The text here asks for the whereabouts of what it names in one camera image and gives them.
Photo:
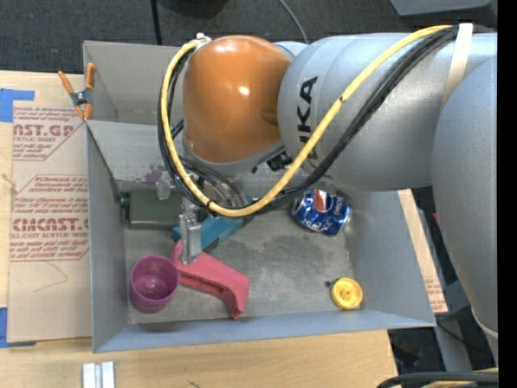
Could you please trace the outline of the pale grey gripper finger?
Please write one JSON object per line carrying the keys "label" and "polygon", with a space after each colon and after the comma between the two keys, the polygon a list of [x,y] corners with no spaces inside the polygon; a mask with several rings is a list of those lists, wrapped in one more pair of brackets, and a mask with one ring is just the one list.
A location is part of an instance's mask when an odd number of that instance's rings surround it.
{"label": "pale grey gripper finger", "polygon": [[201,254],[202,251],[202,239],[201,239],[202,226],[197,221],[194,214],[187,215],[187,258],[195,259]]}
{"label": "pale grey gripper finger", "polygon": [[183,264],[190,263],[190,250],[189,250],[189,231],[191,224],[191,214],[182,213],[179,216],[179,225],[181,230],[181,240],[183,242],[183,249],[180,254],[180,260]]}

